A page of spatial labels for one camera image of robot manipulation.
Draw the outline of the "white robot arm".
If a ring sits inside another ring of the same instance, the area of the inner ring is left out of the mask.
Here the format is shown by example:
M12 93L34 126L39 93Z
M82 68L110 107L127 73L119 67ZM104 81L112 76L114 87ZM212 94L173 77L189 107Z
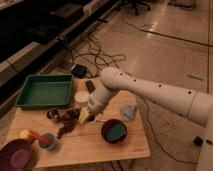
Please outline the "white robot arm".
M114 67L100 73L100 85L89 95L84 120L99 115L120 91L129 91L205 128L196 171L213 171L213 95L143 80Z

